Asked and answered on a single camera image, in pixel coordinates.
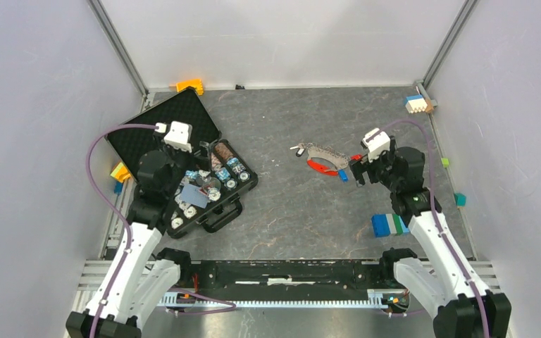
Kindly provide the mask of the keyring with blue red tags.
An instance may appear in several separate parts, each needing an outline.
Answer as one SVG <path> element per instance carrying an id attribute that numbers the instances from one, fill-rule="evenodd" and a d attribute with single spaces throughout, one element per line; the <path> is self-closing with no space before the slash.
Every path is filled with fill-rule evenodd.
<path id="1" fill-rule="evenodd" d="M 349 162 L 362 158 L 361 154 L 347 156 L 329 146 L 316 143 L 304 144 L 304 150 L 308 155 L 306 163 L 310 168 L 323 175 L 338 177 L 342 182 L 349 181 L 346 174 Z"/>

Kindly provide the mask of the key with black tag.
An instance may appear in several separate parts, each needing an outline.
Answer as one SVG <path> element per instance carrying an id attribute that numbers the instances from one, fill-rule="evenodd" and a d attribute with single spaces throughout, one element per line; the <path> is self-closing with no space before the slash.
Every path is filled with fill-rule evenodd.
<path id="1" fill-rule="evenodd" d="M 292 146 L 290 147 L 290 150 L 295 150 L 296 157 L 302 157 L 302 155 L 306 151 L 306 148 L 305 146 Z"/>

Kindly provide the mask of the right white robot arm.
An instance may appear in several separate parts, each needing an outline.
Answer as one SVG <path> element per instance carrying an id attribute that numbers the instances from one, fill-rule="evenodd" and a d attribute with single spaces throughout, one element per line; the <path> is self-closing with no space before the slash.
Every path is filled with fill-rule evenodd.
<path id="1" fill-rule="evenodd" d="M 380 183 L 390 191 L 393 211 L 434 270 L 429 273 L 418 258 L 407 256 L 383 263 L 379 279 L 387 287 L 402 284 L 411 291 L 431 317 L 436 337 L 505 337 L 511 302 L 490 289 L 454 240 L 441 206 L 424 184 L 428 161 L 422 151 L 404 146 L 349 162 L 357 184 Z"/>

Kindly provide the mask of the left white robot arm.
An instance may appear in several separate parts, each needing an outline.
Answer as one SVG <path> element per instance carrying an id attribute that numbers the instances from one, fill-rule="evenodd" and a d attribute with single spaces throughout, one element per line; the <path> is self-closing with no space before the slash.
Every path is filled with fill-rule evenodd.
<path id="1" fill-rule="evenodd" d="M 164 249 L 148 275 L 142 275 L 177 208 L 175 193 L 194 160 L 189 141 L 164 138 L 160 149 L 139 160 L 135 195 L 120 247 L 96 294 L 66 321 L 70 337 L 141 337 L 142 329 L 166 291 L 184 287 L 193 268 L 185 251 Z"/>

